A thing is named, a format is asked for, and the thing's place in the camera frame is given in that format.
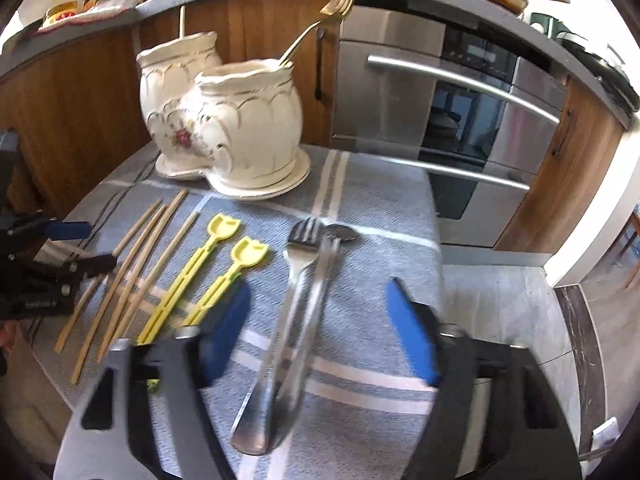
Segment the left hand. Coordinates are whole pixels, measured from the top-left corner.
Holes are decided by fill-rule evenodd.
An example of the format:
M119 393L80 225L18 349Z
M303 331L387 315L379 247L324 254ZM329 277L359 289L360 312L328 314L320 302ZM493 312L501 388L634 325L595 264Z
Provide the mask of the left hand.
M6 352L13 350L18 332L18 323L13 320L0 322L0 348Z

